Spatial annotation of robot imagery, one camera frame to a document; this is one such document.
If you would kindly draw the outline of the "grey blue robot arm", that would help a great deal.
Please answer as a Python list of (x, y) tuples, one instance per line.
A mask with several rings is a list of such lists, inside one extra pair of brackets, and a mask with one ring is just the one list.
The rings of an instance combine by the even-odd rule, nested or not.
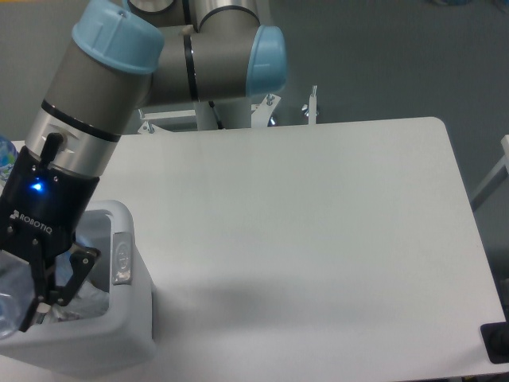
[(254, 1), (91, 1), (1, 193), (1, 335), (66, 306), (100, 258), (76, 228), (132, 112), (280, 91), (282, 31)]

